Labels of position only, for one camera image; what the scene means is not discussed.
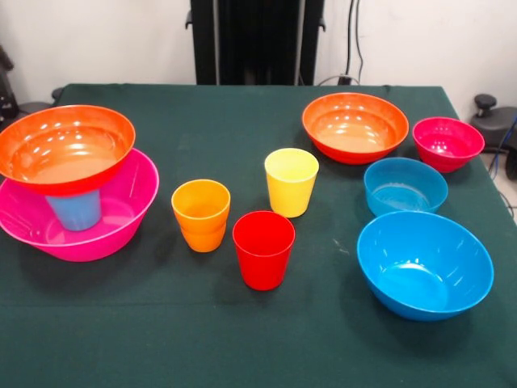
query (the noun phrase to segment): magenta bowl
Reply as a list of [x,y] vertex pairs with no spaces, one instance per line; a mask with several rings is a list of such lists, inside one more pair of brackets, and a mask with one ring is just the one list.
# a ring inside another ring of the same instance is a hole
[[11,180],[0,186],[0,227],[11,237],[66,261],[92,261],[125,246],[158,193],[158,169],[131,150],[119,172],[100,189],[102,218],[80,232],[64,229],[44,196]]
[[448,117],[430,117],[413,127],[423,162],[439,172],[453,172],[478,156],[485,139],[472,125]]

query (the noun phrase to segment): green tablecloth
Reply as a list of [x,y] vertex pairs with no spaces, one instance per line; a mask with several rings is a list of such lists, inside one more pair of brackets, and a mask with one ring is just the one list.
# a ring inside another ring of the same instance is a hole
[[[315,150],[304,106],[333,87],[71,85],[60,104],[124,113],[162,184],[135,238],[98,262],[54,259],[0,233],[2,387],[517,386],[517,236],[479,159],[447,175],[439,213],[470,229],[495,267],[492,292],[440,323],[389,313],[369,292],[355,255],[372,219],[365,167]],[[394,102],[410,123],[454,116],[438,87],[347,90]],[[321,163],[285,282],[257,293],[241,280],[231,228],[268,209],[266,155],[295,146]],[[411,139],[395,152],[416,158]],[[210,254],[187,248],[170,194],[211,178],[232,193],[228,231]]]

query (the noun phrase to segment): floor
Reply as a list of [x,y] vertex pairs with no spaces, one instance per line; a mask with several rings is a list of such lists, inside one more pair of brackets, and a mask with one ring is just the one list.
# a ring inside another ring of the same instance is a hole
[[[488,169],[494,154],[481,154],[481,160]],[[498,174],[494,179],[495,187],[508,199],[510,206],[514,206],[514,221],[517,223],[517,181],[512,182],[506,177],[504,166],[506,163],[506,155],[499,155]]]

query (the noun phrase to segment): cup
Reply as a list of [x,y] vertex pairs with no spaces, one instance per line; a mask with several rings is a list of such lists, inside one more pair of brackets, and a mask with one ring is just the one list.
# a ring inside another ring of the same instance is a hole
[[191,180],[179,186],[170,201],[181,233],[193,251],[205,253],[220,246],[230,202],[224,185],[210,179]]
[[295,237],[292,223],[277,213],[263,210],[239,218],[233,242],[244,282],[257,291],[278,287],[284,281]]
[[264,166],[273,211],[288,218],[305,213],[319,170],[317,159],[304,150],[283,148],[270,153]]
[[99,190],[79,196],[46,196],[63,228],[78,232],[90,229],[101,218]]

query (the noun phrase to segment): orange bowl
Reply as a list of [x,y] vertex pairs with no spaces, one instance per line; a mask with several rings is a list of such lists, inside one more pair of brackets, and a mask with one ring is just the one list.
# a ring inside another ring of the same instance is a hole
[[389,154],[406,138],[406,115],[373,95],[335,93],[315,99],[302,115],[305,131],[329,158],[366,164]]
[[91,105],[50,108],[0,133],[0,174],[46,196],[74,196],[111,180],[135,143],[125,116]]

